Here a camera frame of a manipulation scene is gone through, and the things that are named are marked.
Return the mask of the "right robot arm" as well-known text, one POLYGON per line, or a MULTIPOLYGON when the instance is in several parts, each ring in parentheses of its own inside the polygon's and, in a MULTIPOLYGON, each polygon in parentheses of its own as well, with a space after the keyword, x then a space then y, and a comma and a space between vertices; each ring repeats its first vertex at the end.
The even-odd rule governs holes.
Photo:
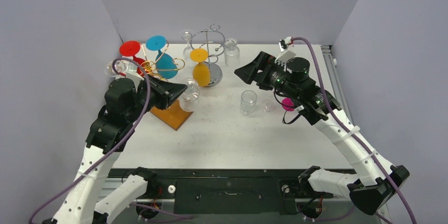
POLYGON ((298 115, 323 133, 342 153, 354 174, 331 172, 313 166, 298 176, 298 189, 308 197, 330 193, 347 199, 363 213, 375 214, 409 177, 402 165, 382 157, 361 135, 338 101, 320 88, 309 75, 310 62, 294 57, 278 63, 260 52, 247 65, 235 70, 244 83, 273 90, 289 98, 298 115))

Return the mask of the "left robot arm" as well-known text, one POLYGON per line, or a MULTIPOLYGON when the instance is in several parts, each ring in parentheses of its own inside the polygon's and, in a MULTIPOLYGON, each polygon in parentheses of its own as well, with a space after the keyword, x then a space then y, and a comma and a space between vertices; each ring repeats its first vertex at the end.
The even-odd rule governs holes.
POLYGON ((187 89, 150 77, 138 86, 128 78, 113 80, 105 93, 106 104, 91 124, 75 186, 56 214, 44 223, 112 223, 140 196, 150 198, 157 192, 156 174, 138 167, 123 185, 100 200, 109 171, 133 135, 136 125, 151 108, 169 108, 187 89))

